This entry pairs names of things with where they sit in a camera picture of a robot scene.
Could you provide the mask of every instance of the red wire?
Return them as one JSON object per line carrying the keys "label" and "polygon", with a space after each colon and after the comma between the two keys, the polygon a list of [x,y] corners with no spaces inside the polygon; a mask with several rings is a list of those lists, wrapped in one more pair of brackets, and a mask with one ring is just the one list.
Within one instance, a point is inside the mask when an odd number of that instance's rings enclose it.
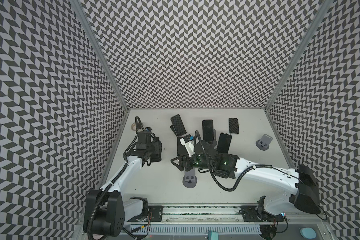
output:
{"label": "red wire", "polygon": [[151,217],[149,218],[148,220],[148,224],[147,224],[147,227],[149,227],[149,223],[151,223],[151,218],[152,218],[152,212],[151,212]]}

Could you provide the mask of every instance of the carbon fiber phone case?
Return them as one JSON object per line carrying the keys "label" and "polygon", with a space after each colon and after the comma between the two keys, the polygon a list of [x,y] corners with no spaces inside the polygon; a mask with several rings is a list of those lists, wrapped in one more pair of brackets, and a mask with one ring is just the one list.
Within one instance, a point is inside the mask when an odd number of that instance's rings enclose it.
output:
{"label": "carbon fiber phone case", "polygon": [[239,120],[237,118],[229,118],[229,133],[239,134]]}
{"label": "carbon fiber phone case", "polygon": [[171,122],[172,122],[173,128],[175,129],[177,136],[181,136],[181,135],[184,135],[187,133],[187,131],[185,130],[183,121],[181,120],[181,117],[179,114],[171,117]]}

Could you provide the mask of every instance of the mounting plate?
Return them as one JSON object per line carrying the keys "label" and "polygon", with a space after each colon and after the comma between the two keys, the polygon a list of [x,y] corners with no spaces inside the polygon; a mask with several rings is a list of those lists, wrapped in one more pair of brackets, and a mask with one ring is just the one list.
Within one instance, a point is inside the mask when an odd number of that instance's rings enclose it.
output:
{"label": "mounting plate", "polygon": [[[240,212],[243,216],[243,220],[245,222],[264,222],[264,220],[267,220],[267,219],[259,219],[258,215],[257,215],[257,211],[256,211],[256,207],[257,205],[252,205],[252,206],[241,206],[240,207]],[[269,218],[276,218],[276,221],[277,222],[283,222],[284,221],[284,218],[279,214],[277,216],[273,216],[271,214],[268,214],[269,215]]]}
{"label": "mounting plate", "polygon": [[[152,213],[151,222],[161,222],[161,218],[163,216],[163,206],[148,205],[148,216],[151,216],[151,213]],[[137,216],[134,216],[133,218],[129,219],[127,222],[137,222],[137,221],[134,221],[136,219],[136,217]]]}

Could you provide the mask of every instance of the black and white zigzag pattern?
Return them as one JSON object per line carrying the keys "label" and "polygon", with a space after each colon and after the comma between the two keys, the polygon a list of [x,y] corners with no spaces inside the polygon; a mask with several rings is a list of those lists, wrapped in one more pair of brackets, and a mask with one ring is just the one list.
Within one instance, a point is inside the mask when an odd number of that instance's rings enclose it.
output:
{"label": "black and white zigzag pattern", "polygon": [[263,107],[319,0],[81,0],[131,108]]}
{"label": "black and white zigzag pattern", "polygon": [[122,117],[67,0],[0,0],[0,239],[68,239]]}
{"label": "black and white zigzag pattern", "polygon": [[296,164],[321,180],[339,239],[360,239],[360,1],[335,1],[271,115]]}

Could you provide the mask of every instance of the black smartphone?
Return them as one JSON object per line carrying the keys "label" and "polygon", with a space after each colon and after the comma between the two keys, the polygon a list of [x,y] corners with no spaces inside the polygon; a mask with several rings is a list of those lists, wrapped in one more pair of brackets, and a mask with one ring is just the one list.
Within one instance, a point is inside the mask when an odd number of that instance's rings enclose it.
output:
{"label": "black smartphone", "polygon": [[179,114],[171,117],[171,122],[172,122],[173,128],[174,128],[177,136],[181,136],[181,135],[184,135],[187,133],[187,131],[185,130],[183,121],[181,120],[181,117]]}
{"label": "black smartphone", "polygon": [[182,139],[182,138],[183,138],[182,136],[177,137],[177,156],[183,156],[184,154],[188,154],[187,149],[180,142],[180,139]]}
{"label": "black smartphone", "polygon": [[239,134],[239,120],[237,118],[229,118],[229,133]]}
{"label": "black smartphone", "polygon": [[217,143],[217,152],[228,153],[229,146],[231,145],[232,135],[220,133],[219,142]]}
{"label": "black smartphone", "polygon": [[203,120],[203,140],[213,141],[213,120]]}

